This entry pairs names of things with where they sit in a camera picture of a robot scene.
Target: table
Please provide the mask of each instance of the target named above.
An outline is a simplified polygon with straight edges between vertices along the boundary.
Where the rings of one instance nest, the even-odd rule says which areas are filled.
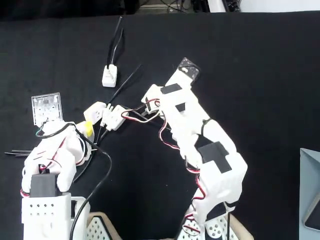
[[[32,149],[31,96],[60,92],[65,121],[80,122],[95,101],[115,91],[101,84],[118,18],[0,23],[0,151]],[[320,150],[320,12],[166,14],[124,17],[125,51],[118,86],[143,71],[116,98],[135,107],[151,84],[163,85],[183,57],[202,69],[192,89],[248,164],[234,215],[255,239],[298,239],[299,148]],[[113,158],[109,180],[91,211],[105,212],[123,239],[174,237],[196,185],[158,129],[126,122],[101,147]],[[23,160],[0,161],[0,232],[22,239]],[[88,196],[107,171],[99,155],[72,186]]]

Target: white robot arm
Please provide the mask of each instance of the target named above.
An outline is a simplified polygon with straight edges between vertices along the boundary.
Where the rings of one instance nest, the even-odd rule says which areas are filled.
[[[209,117],[191,91],[199,73],[200,69],[184,58],[165,86],[153,84],[141,101],[146,104],[146,113],[159,111],[164,125],[169,124],[171,128],[176,149],[186,163],[194,167],[190,172],[198,174],[199,188],[179,236],[204,240],[210,235],[213,239],[225,239],[222,231],[208,234],[206,226],[235,209],[248,166],[230,137]],[[195,143],[199,136],[210,143],[197,149]]]

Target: white plug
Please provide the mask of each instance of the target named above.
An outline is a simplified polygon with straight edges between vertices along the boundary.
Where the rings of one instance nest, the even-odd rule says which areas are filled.
[[[118,68],[113,64],[106,65],[103,70],[102,86],[114,88],[117,83]]]
[[[101,127],[104,127],[106,125],[108,117],[111,114],[113,109],[114,107],[111,106],[111,104],[109,103],[108,106],[106,106],[106,108],[102,110],[102,120],[100,122]]]
[[[92,104],[87,110],[84,111],[83,115],[86,121],[92,122],[92,125],[96,124],[103,114],[103,109],[107,107],[107,104],[101,101],[97,101]]]
[[[122,106],[120,105],[117,105],[113,111],[111,112],[111,114],[109,115],[109,117],[107,118],[107,121],[106,121],[106,129],[108,131],[116,131],[125,121],[125,118],[123,118],[121,116],[121,114],[125,111],[126,109],[123,108]],[[124,116],[128,116],[129,113],[128,112],[125,112],[123,114]]]

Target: yellow object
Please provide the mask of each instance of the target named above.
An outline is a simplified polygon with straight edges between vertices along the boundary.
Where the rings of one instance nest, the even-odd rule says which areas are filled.
[[[94,126],[92,125],[91,121],[84,122],[84,129],[88,138],[91,137],[91,135],[94,133]]]

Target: floor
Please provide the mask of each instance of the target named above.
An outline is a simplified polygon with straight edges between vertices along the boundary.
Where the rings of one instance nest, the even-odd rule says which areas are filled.
[[[163,2],[161,0],[140,0],[141,7],[136,14],[179,14],[182,12],[194,12],[190,7],[191,0],[184,0],[183,8],[181,7],[181,0],[163,0]]]

